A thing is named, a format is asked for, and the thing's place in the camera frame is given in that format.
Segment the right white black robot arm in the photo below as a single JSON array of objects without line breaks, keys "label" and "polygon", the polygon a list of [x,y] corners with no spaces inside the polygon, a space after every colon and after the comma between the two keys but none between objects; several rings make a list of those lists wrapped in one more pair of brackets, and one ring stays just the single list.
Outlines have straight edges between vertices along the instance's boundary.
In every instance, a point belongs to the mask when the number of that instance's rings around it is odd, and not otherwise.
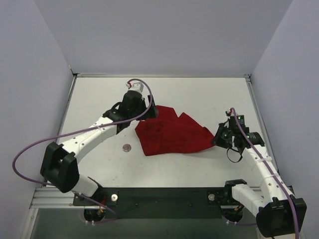
[{"label": "right white black robot arm", "polygon": [[262,195],[254,192],[242,179],[225,183],[229,200],[244,206],[256,218],[259,232],[266,238],[294,234],[298,239],[307,206],[285,185],[273,165],[258,132],[251,132],[243,115],[226,112],[227,121],[219,124],[212,144],[240,154],[251,170]]}]

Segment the red t-shirt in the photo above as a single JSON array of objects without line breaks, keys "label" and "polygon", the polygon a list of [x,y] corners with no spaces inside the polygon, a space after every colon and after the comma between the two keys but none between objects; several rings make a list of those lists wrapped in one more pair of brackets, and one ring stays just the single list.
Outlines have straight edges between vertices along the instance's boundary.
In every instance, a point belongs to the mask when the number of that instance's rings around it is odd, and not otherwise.
[{"label": "red t-shirt", "polygon": [[145,156],[167,153],[196,153],[212,148],[214,135],[186,113],[177,115],[174,108],[156,106],[154,119],[138,123],[135,132]]}]

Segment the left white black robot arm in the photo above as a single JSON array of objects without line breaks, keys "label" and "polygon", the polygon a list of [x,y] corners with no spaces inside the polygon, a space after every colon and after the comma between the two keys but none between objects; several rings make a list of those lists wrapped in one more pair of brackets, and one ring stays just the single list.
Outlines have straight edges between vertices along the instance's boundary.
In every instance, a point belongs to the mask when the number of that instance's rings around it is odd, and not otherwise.
[{"label": "left white black robot arm", "polygon": [[133,120],[154,119],[158,115],[152,96],[146,105],[141,92],[127,91],[121,102],[107,110],[89,128],[67,141],[50,143],[45,150],[40,174],[62,193],[84,195],[89,204],[96,205],[104,197],[102,186],[90,177],[80,175],[78,164],[106,139],[129,127]]}]

